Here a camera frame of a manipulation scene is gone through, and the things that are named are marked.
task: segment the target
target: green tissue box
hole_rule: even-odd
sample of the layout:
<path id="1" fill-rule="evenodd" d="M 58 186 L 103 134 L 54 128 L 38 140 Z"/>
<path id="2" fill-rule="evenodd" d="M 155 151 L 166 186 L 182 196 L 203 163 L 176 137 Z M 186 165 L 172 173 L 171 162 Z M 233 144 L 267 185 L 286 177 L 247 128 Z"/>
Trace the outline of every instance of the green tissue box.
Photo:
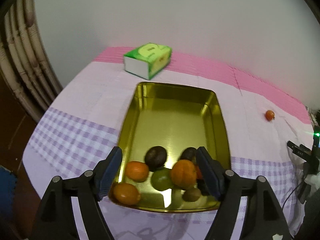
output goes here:
<path id="1" fill-rule="evenodd" d="M 124 54 L 124 70 L 150 80 L 170 62 L 172 48 L 148 43 Z"/>

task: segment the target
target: orange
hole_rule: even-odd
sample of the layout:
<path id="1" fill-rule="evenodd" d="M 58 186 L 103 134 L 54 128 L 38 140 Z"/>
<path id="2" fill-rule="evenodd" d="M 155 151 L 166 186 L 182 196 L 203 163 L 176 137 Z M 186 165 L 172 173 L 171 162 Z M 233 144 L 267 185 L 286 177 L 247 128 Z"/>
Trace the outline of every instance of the orange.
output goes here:
<path id="1" fill-rule="evenodd" d="M 135 205 L 140 199 L 141 195 L 137 188 L 129 183 L 116 184 L 113 189 L 113 196 L 124 205 Z"/>
<path id="2" fill-rule="evenodd" d="M 128 162 L 125 168 L 125 175 L 135 182 L 144 182 L 147 179 L 148 174 L 149 167 L 142 162 Z"/>
<path id="3" fill-rule="evenodd" d="M 180 160 L 173 166 L 170 177 L 178 187 L 185 190 L 192 188 L 197 180 L 195 165 L 189 160 Z"/>

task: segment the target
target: pink tablecloth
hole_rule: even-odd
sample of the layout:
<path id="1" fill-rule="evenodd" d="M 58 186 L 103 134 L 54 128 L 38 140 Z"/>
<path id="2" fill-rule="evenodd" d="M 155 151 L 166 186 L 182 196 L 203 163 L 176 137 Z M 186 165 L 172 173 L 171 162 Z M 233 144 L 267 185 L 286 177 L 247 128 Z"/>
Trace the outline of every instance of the pink tablecloth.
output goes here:
<path id="1" fill-rule="evenodd" d="M 141 78 L 123 71 L 122 56 L 131 48 L 108 48 L 63 90 L 36 127 L 23 156 L 31 183 L 42 197 L 50 179 L 80 175 L 104 159 L 116 145 L 123 117 Z M 172 61 L 152 81 L 177 83 L 216 92 L 227 127 L 232 169 L 248 178 L 265 176 L 282 204 L 296 186 L 302 160 L 288 140 L 312 145 L 312 126 L 300 102 L 277 88 L 224 63 L 173 52 Z M 276 113 L 267 122 L 264 112 Z M 87 239 L 76 200 L 75 219 Z M 100 202 L 118 240 L 203 239 L 215 212 L 159 214 Z M 232 239 L 238 239 L 245 211 L 241 201 Z M 304 215 L 293 194 L 284 208 L 291 233 Z"/>

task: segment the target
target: cherry tomato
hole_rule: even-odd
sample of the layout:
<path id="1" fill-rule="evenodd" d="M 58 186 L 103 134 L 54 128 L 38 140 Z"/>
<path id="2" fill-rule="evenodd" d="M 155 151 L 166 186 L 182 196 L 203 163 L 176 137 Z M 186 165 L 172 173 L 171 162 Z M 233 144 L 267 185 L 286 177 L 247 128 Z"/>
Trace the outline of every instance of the cherry tomato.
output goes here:
<path id="1" fill-rule="evenodd" d="M 268 121 L 272 121 L 275 118 L 275 112 L 273 112 L 272 110 L 268 110 L 265 113 L 265 117 Z"/>
<path id="2" fill-rule="evenodd" d="M 196 165 L 197 179 L 203 179 L 199 166 Z"/>

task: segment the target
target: kiwi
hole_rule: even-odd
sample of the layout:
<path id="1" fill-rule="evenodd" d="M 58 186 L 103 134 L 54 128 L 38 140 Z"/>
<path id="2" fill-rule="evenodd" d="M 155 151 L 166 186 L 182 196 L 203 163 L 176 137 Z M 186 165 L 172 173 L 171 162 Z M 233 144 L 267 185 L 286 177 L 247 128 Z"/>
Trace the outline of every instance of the kiwi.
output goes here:
<path id="1" fill-rule="evenodd" d="M 167 151 L 162 146 L 150 148 L 144 157 L 145 164 L 148 165 L 149 170 L 152 172 L 162 168 L 166 161 Z"/>
<path id="2" fill-rule="evenodd" d="M 189 147 L 183 150 L 179 160 L 188 160 L 192 161 L 194 165 L 196 165 L 196 152 L 197 149 L 194 147 Z"/>
<path id="3" fill-rule="evenodd" d="M 187 202 L 195 202 L 201 196 L 201 191 L 198 188 L 192 188 L 185 191 L 182 195 L 182 199 Z"/>

